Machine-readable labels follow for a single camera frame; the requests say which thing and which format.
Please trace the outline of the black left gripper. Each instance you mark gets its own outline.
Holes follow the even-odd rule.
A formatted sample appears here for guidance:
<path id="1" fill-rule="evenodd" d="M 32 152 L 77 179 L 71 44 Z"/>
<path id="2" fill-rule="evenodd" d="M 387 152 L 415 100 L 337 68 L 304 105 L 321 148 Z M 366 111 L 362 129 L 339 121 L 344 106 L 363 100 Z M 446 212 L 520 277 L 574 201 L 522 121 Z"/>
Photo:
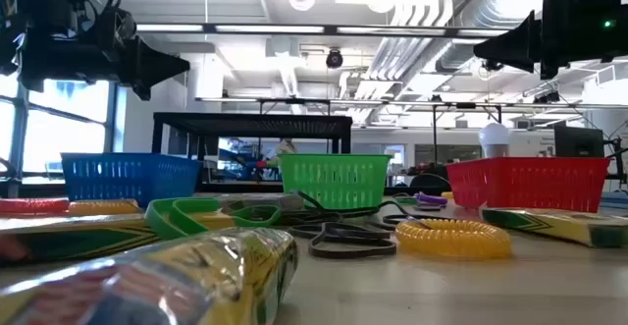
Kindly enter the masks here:
<path id="1" fill-rule="evenodd" d="M 53 77 L 63 80 L 117 81 L 142 101 L 151 88 L 190 70 L 180 57 L 149 47 L 136 34 L 136 22 L 123 9 L 104 14 L 75 40 L 55 40 Z"/>

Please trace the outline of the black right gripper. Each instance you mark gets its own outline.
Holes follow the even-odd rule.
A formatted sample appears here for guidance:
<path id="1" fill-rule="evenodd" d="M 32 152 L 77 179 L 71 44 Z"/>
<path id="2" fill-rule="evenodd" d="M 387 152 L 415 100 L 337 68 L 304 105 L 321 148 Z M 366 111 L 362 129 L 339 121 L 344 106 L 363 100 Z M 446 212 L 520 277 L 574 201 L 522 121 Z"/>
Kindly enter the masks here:
<path id="1" fill-rule="evenodd" d="M 541 79 L 553 79 L 568 62 L 568 46 L 582 34 L 583 16 L 598 1 L 543 0 L 542 21 L 531 11 L 515 29 L 475 45 L 474 55 L 533 73 L 541 54 Z"/>

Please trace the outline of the red plastic basket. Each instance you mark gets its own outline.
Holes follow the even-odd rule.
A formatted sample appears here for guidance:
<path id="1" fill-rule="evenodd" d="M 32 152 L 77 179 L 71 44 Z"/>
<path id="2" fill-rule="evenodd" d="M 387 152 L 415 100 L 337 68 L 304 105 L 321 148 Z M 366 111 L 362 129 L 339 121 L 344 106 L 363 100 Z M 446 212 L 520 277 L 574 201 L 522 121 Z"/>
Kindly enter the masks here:
<path id="1" fill-rule="evenodd" d="M 596 213 L 607 158 L 501 157 L 446 166 L 455 203 L 470 209 L 537 208 Z"/>

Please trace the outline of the purple spiral coil band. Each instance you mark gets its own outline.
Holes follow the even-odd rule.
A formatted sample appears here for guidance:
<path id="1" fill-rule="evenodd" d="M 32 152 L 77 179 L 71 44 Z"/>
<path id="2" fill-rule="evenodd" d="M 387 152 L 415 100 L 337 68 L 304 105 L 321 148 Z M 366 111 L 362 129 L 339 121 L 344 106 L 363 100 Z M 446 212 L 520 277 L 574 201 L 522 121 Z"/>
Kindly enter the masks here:
<path id="1" fill-rule="evenodd" d="M 429 204 L 429 205 L 447 205 L 448 199 L 442 196 L 428 195 L 423 192 L 418 192 L 414 194 L 414 198 L 418 201 L 419 204 Z"/>

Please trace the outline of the red spiral coil band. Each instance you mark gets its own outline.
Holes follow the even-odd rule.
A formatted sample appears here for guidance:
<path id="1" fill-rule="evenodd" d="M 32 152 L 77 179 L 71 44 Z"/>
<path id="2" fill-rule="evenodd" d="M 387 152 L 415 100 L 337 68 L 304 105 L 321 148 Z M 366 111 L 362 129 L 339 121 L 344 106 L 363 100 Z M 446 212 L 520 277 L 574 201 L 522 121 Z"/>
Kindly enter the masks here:
<path id="1" fill-rule="evenodd" d="M 69 209 L 64 198 L 2 198 L 0 216 L 58 215 Z"/>

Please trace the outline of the black rubber band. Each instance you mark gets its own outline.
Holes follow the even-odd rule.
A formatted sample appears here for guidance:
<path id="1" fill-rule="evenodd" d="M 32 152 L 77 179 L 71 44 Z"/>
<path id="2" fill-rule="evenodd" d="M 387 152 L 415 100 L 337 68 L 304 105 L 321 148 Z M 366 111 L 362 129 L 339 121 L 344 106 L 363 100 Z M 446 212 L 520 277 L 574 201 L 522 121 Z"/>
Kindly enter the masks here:
<path id="1" fill-rule="evenodd" d="M 383 217 L 380 221 L 376 221 L 372 219 L 372 216 L 377 215 L 388 205 L 394 206 L 399 211 L 399 214 L 410 214 L 395 201 L 381 202 L 374 207 L 333 210 L 324 208 L 321 203 L 304 192 L 299 191 L 297 195 L 302 197 L 305 202 L 311 202 L 312 205 L 304 207 L 303 210 L 282 212 L 281 218 L 273 226 L 285 227 L 294 237 L 304 238 L 309 241 L 317 232 L 321 231 L 321 225 L 326 222 L 354 225 L 375 232 L 388 232 L 391 234 L 392 230 L 389 230 L 382 223 Z"/>
<path id="2" fill-rule="evenodd" d="M 322 244 L 342 244 L 344 246 L 361 246 L 361 249 L 345 248 L 323 249 Z M 375 232 L 354 225 L 326 222 L 321 225 L 310 240 L 308 252 L 315 257 L 327 259 L 358 259 L 395 255 L 396 243 L 390 240 L 388 232 Z"/>
<path id="3" fill-rule="evenodd" d="M 425 215 L 425 214 L 392 214 L 386 215 L 382 218 L 382 223 L 389 229 L 394 230 L 399 223 L 407 222 L 410 220 L 423 220 L 423 219 L 433 219 L 433 220 L 444 220 L 445 217 Z"/>

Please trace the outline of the white light bulb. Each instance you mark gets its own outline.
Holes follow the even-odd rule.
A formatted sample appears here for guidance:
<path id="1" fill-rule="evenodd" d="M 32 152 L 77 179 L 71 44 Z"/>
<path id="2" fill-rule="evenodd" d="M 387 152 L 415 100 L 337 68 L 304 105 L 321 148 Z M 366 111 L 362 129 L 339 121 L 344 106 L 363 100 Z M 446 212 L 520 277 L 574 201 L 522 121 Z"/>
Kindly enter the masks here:
<path id="1" fill-rule="evenodd" d="M 490 123 L 480 129 L 479 141 L 484 158 L 500 158 L 509 155 L 509 130 L 500 123 Z"/>

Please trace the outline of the black perforated metal shelf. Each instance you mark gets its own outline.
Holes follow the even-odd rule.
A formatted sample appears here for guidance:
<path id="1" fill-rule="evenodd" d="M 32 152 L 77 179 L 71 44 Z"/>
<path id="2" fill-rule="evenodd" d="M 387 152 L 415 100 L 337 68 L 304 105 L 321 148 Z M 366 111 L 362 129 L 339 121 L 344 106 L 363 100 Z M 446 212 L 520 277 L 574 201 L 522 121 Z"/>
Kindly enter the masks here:
<path id="1" fill-rule="evenodd" d="M 151 151 L 162 151 L 163 128 L 168 125 L 197 137 L 202 159 L 208 137 L 328 139 L 332 152 L 351 152 L 352 119 L 345 116 L 157 112 L 153 115 Z"/>

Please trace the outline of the blue plastic basket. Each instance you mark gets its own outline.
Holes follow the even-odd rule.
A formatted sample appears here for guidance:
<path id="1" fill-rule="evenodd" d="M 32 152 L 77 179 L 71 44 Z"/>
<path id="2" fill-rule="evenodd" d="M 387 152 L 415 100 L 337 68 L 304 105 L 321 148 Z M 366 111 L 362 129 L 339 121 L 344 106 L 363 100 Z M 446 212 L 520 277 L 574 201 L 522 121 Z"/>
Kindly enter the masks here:
<path id="1" fill-rule="evenodd" d="M 69 200 L 155 199 L 194 194 L 201 163 L 157 153 L 63 153 Z"/>

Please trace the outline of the black background stand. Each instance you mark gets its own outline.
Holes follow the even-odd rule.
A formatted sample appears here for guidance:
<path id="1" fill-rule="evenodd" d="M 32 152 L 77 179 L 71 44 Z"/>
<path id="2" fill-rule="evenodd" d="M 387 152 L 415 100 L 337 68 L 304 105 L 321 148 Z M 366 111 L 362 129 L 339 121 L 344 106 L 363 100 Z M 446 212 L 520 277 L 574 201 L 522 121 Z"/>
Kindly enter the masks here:
<path id="1" fill-rule="evenodd" d="M 622 146 L 622 139 L 618 136 L 606 142 L 612 147 L 612 153 L 608 155 L 608 158 L 615 159 L 616 172 L 609 173 L 606 178 L 608 180 L 616 180 L 620 185 L 628 185 L 628 174 L 624 168 L 623 155 L 628 153 L 628 147 Z"/>

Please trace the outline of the person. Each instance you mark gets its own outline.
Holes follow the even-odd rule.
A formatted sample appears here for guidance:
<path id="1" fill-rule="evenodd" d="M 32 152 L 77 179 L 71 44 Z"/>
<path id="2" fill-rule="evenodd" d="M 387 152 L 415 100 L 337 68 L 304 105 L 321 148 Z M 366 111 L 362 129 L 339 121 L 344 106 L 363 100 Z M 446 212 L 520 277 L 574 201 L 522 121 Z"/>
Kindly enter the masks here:
<path id="1" fill-rule="evenodd" d="M 278 167 L 280 164 L 280 156 L 282 154 L 296 153 L 297 149 L 294 146 L 291 138 L 282 138 L 280 143 L 276 146 L 274 154 L 270 159 L 273 166 Z"/>

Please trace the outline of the green plastic basket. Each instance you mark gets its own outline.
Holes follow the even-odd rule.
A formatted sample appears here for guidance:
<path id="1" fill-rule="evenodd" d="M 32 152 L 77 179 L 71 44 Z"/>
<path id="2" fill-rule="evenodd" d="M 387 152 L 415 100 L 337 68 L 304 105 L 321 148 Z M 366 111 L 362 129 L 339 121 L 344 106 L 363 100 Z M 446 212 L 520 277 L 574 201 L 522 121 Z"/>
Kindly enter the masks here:
<path id="1" fill-rule="evenodd" d="M 279 155 L 284 192 L 303 192 L 326 209 L 378 205 L 391 157 L 385 154 Z"/>

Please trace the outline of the silver ceiling duct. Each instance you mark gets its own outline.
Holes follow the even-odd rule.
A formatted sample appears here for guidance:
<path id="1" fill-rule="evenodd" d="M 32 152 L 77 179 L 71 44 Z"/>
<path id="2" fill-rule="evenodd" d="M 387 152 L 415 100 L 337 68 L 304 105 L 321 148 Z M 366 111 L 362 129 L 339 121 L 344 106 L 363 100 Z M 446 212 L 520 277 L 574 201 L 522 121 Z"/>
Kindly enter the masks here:
<path id="1" fill-rule="evenodd" d="M 469 0 L 453 12 L 450 27 L 514 28 L 543 0 Z"/>

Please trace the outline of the black background rig frame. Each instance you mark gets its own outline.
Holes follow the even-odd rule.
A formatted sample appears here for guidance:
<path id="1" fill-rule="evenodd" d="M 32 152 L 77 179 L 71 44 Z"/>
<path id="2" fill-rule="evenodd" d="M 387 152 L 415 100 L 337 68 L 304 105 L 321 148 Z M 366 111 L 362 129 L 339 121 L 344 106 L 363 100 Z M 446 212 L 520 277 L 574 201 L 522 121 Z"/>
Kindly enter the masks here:
<path id="1" fill-rule="evenodd" d="M 455 109 L 461 111 L 474 111 L 482 109 L 496 121 L 501 120 L 504 109 L 512 108 L 515 112 L 526 110 L 541 111 L 560 111 L 571 110 L 578 114 L 586 110 L 628 110 L 628 105 L 610 105 L 610 104 L 583 104 L 583 103 L 499 103 L 499 102 L 439 102 L 439 101 L 390 101 L 390 100 L 367 100 L 367 99 L 316 99 L 316 98 L 252 98 L 252 97 L 223 97 L 223 98 L 197 98 L 201 102 L 218 102 L 218 103 L 252 103 L 256 102 L 262 106 L 266 102 L 277 102 L 288 105 L 308 105 L 322 104 L 329 108 L 332 106 L 341 107 L 357 107 L 357 108 L 380 108 L 387 106 L 398 106 L 404 110 L 412 108 L 428 108 L 432 112 L 437 111 L 439 107 L 446 109 Z"/>

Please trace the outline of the black aluminium table frame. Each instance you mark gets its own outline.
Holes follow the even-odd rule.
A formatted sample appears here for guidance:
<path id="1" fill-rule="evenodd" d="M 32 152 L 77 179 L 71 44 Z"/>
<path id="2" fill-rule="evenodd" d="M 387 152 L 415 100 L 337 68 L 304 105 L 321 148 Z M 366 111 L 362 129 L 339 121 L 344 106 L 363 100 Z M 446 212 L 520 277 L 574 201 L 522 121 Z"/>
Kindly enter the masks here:
<path id="1" fill-rule="evenodd" d="M 202 184 L 196 189 L 203 193 L 278 193 L 283 192 L 281 184 L 244 185 L 244 184 Z M 429 195 L 441 195 L 445 190 L 441 187 L 387 187 L 384 195 L 396 195 L 423 192 Z M 60 197 L 66 195 L 64 184 L 10 184 L 0 182 L 0 197 L 9 198 L 40 198 Z"/>

